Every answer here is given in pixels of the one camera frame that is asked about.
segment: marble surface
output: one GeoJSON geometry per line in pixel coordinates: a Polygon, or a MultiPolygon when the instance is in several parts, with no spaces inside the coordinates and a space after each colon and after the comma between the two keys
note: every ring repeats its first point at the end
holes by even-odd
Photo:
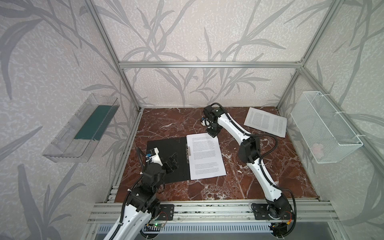
{"type": "MultiPolygon", "coordinates": [[[[226,109],[242,125],[249,108],[226,109]]],[[[274,107],[259,107],[258,109],[277,114],[274,107]]],[[[127,189],[131,188],[139,177],[140,165],[135,148],[139,147],[144,151],[147,141],[205,132],[205,128],[199,121],[202,110],[203,108],[144,110],[115,202],[123,202],[127,189]]],[[[262,133],[262,131],[250,127],[244,126],[244,128],[251,133],[262,133]]],[[[286,138],[278,137],[278,139],[278,148],[264,158],[272,179],[280,187],[291,189],[295,197],[317,197],[288,135],[286,138]]],[[[226,176],[166,184],[166,189],[162,194],[158,194],[157,198],[161,201],[265,198],[252,171],[238,159],[239,146],[235,139],[223,129],[218,135],[218,140],[227,172],[226,176]]],[[[260,139],[262,153],[272,146],[273,139],[260,139]]]]}

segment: wallpaper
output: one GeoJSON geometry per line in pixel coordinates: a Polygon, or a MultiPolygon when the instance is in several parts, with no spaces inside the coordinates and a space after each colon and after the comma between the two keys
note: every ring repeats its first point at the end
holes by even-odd
{"type": "Polygon", "coordinates": [[[358,149],[337,163],[318,164],[290,113],[303,91],[315,91],[299,77],[280,114],[316,192],[331,201],[349,239],[379,240],[384,234],[384,178],[358,149]]]}
{"type": "Polygon", "coordinates": [[[276,106],[291,68],[138,68],[126,76],[147,107],[276,106]]]}
{"type": "Polygon", "coordinates": [[[82,1],[1,0],[0,22],[0,239],[79,239],[137,112],[82,1]],[[43,157],[90,93],[120,103],[90,160],[43,157]]]}
{"type": "MultiPolygon", "coordinates": [[[[344,1],[305,66],[382,153],[383,4],[344,1]]],[[[332,202],[349,238],[382,239],[384,177],[360,149],[338,163],[317,164],[290,119],[302,91],[312,90],[305,78],[299,78],[281,109],[289,118],[291,139],[316,191],[323,200],[332,202]]]]}
{"type": "Polygon", "coordinates": [[[298,61],[331,3],[94,2],[120,61],[298,61]]]}
{"type": "MultiPolygon", "coordinates": [[[[119,61],[299,61],[331,0],[94,2],[119,61]]],[[[275,106],[293,69],[125,71],[142,106],[204,107],[275,106]]]]}
{"type": "Polygon", "coordinates": [[[306,67],[384,155],[384,1],[346,1],[306,67]]]}

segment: document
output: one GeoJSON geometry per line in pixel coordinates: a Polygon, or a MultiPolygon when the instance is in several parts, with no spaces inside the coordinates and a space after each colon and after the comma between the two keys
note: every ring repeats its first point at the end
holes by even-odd
{"type": "Polygon", "coordinates": [[[208,133],[187,135],[191,180],[226,175],[217,137],[208,133]]]}
{"type": "Polygon", "coordinates": [[[263,110],[249,108],[244,125],[279,137],[285,137],[287,119],[263,110]]]}

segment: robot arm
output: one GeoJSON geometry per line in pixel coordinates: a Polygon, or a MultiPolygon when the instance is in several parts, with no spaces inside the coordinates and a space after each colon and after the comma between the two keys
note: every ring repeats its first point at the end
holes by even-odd
{"type": "Polygon", "coordinates": [[[145,167],[132,189],[128,189],[121,215],[104,240],[135,239],[144,225],[160,214],[160,201],[156,198],[156,192],[164,184],[164,176],[179,167],[177,154],[163,160],[157,148],[147,151],[145,155],[140,153],[140,149],[137,152],[141,164],[140,154],[145,157],[145,167]]]}
{"type": "Polygon", "coordinates": [[[213,108],[209,105],[204,108],[203,113],[205,118],[201,119],[201,123],[207,127],[207,132],[212,137],[217,136],[220,130],[224,128],[235,138],[240,145],[238,152],[240,160],[246,163],[252,170],[263,189],[269,205],[269,216],[273,219],[279,219],[285,211],[291,208],[284,193],[271,184],[273,183],[272,177],[265,167],[263,160],[260,161],[259,138],[241,127],[221,105],[220,108],[213,108]]]}

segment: mesh basket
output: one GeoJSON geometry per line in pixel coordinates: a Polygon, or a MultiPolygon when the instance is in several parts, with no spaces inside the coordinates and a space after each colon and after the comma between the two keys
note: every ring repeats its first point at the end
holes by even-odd
{"type": "Polygon", "coordinates": [[[318,163],[339,162],[362,146],[360,138],[319,91],[303,92],[291,116],[318,163]]]}

